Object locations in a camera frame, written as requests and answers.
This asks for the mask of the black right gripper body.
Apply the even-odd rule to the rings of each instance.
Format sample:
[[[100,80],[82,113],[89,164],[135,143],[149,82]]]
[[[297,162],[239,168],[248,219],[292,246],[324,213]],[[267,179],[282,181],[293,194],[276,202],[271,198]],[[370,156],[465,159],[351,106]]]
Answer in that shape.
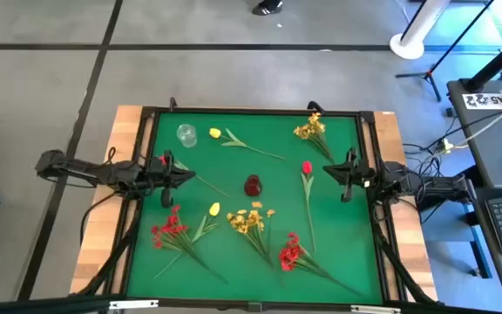
[[[357,150],[351,147],[346,153],[345,162],[342,164],[343,171],[343,195],[342,202],[349,202],[352,198],[352,186],[368,188],[370,182],[376,176],[376,170],[369,167],[369,162],[357,156]]]

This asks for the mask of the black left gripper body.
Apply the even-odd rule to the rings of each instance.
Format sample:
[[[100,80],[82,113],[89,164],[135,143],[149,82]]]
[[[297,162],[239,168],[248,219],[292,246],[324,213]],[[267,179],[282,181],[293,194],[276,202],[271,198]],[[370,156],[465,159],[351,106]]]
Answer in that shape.
[[[166,150],[160,157],[152,157],[146,167],[146,176],[152,188],[162,188],[160,204],[163,208],[173,205],[171,189],[173,188],[173,155]]]

